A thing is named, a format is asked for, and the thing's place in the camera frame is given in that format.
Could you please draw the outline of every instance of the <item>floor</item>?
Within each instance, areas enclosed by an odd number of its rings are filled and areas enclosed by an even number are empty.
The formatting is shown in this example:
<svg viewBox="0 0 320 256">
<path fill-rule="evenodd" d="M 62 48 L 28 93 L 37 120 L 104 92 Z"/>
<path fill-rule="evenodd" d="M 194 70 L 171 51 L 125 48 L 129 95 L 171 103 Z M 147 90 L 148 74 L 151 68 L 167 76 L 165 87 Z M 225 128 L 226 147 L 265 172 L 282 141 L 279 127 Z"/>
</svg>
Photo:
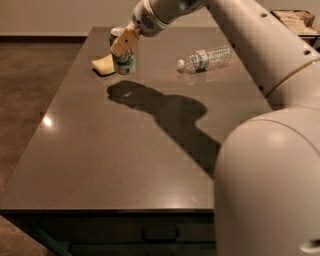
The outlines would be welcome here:
<svg viewBox="0 0 320 256">
<path fill-rule="evenodd" d="M 0 193 L 82 40 L 0 42 Z M 0 256 L 54 256 L 0 216 Z"/>
</svg>

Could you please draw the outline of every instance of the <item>plastic bottle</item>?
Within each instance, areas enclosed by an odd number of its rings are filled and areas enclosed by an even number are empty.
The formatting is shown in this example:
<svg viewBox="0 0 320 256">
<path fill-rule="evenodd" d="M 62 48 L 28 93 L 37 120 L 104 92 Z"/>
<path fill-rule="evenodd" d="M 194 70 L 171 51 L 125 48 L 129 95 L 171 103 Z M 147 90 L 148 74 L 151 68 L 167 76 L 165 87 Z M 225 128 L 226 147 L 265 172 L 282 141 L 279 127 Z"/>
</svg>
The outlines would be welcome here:
<svg viewBox="0 0 320 256">
<path fill-rule="evenodd" d="M 178 60 L 178 70 L 186 73 L 210 70 L 226 66 L 232 56 L 232 50 L 228 45 L 212 49 L 198 50 Z"/>
</svg>

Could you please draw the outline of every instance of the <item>table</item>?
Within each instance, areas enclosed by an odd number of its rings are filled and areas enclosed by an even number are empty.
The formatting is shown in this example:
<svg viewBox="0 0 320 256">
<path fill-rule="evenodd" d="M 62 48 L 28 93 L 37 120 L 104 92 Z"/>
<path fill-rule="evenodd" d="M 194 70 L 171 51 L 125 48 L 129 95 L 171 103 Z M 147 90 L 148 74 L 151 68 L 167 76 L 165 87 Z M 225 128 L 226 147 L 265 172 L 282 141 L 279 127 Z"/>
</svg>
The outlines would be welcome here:
<svg viewBox="0 0 320 256">
<path fill-rule="evenodd" d="M 169 28 L 136 49 L 136 72 L 98 76 L 110 28 L 93 28 L 0 195 L 0 213 L 61 256 L 213 255 L 214 165 L 225 138 L 271 111 L 218 28 Z"/>
</svg>

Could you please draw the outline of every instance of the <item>bottle label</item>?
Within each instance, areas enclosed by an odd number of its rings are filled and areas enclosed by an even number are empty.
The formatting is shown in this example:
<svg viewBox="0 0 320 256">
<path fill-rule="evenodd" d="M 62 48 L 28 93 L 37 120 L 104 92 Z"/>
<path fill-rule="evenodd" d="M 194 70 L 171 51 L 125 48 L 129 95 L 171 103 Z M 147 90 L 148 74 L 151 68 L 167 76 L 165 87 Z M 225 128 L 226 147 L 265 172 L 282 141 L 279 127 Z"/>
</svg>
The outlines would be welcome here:
<svg viewBox="0 0 320 256">
<path fill-rule="evenodd" d="M 206 69 L 209 66 L 209 56 L 205 50 L 196 51 L 191 59 L 196 70 Z"/>
</svg>

